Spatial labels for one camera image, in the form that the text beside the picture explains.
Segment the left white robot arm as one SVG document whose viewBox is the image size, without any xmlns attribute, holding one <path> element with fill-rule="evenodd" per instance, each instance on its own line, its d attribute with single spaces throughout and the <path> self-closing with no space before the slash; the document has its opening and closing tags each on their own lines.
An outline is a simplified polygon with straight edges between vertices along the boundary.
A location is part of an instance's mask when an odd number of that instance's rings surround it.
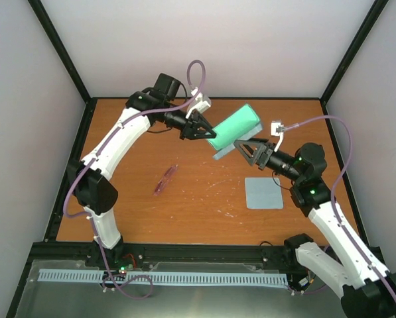
<svg viewBox="0 0 396 318">
<path fill-rule="evenodd" d="M 202 89 L 206 78 L 187 93 L 184 103 L 172 104 L 181 81 L 160 74 L 152 87 L 132 94 L 118 120 L 98 145 L 81 160 L 70 161 L 66 173 L 70 184 L 63 203 L 63 214 L 71 218 L 68 202 L 75 196 L 83 207 L 81 214 L 92 224 L 94 240 L 102 247 L 99 257 L 108 266 L 119 265 L 123 249 L 114 215 L 118 191 L 111 184 L 113 173 L 134 143 L 156 122 L 180 131 L 182 139 L 215 137 L 209 122 L 201 115 Z"/>
</svg>

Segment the light blue cleaning cloth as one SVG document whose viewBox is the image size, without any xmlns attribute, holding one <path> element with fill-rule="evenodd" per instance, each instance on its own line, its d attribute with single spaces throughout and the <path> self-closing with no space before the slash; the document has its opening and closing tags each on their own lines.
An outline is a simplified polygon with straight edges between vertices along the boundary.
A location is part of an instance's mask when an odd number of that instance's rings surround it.
<svg viewBox="0 0 396 318">
<path fill-rule="evenodd" d="M 248 209 L 282 209 L 283 196 L 279 178 L 245 178 Z"/>
</svg>

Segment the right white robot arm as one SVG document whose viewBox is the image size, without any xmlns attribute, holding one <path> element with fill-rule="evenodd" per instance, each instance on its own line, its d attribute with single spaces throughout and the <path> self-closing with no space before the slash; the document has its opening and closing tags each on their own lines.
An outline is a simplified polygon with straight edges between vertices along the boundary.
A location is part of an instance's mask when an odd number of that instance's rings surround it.
<svg viewBox="0 0 396 318">
<path fill-rule="evenodd" d="M 321 145 L 308 142 L 291 156 L 268 140 L 237 140 L 234 146 L 250 165 L 290 179 L 295 206 L 324 235 L 329 256 L 308 235 L 285 241 L 293 265 L 309 269 L 340 299 L 347 317 L 396 317 L 396 272 L 367 247 L 322 179 L 327 167 Z"/>
</svg>

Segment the grey glasses case green lining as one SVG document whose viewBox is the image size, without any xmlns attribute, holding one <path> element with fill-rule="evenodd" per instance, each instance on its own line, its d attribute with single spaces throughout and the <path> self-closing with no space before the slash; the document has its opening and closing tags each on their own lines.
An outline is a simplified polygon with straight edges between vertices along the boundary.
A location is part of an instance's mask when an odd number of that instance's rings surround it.
<svg viewBox="0 0 396 318">
<path fill-rule="evenodd" d="M 216 137 L 207 140 L 216 151 L 213 159 L 221 159 L 235 149 L 235 141 L 249 140 L 261 132 L 262 129 L 263 125 L 258 114 L 251 105 L 245 104 L 213 128 Z"/>
</svg>

